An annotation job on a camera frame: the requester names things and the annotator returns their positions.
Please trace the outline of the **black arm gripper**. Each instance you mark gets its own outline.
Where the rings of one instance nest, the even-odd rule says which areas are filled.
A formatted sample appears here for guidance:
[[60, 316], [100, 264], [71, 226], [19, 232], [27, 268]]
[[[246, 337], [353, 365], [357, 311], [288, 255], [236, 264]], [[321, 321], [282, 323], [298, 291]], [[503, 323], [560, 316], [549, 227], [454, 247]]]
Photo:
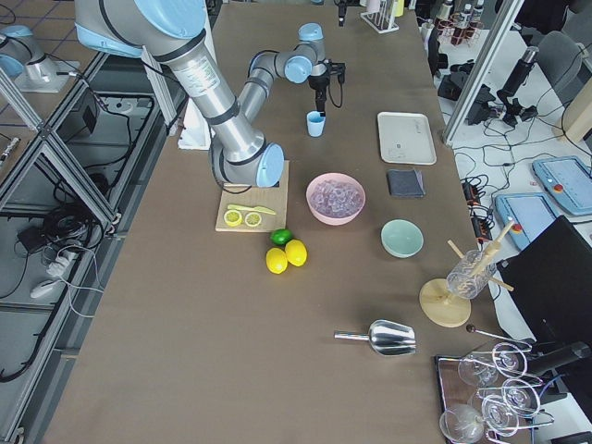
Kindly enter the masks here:
[[347, 1], [346, 0], [336, 0], [335, 6], [338, 8], [338, 24], [343, 26], [345, 24], [345, 18], [347, 15]]

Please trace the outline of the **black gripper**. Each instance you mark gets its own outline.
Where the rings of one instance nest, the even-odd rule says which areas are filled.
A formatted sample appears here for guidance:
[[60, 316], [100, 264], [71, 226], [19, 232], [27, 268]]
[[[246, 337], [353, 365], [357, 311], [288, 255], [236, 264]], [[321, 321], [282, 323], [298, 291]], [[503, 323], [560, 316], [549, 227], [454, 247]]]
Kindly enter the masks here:
[[308, 78], [309, 86], [314, 90], [315, 108], [321, 117], [326, 115], [327, 87], [329, 85], [329, 74], [311, 75]]

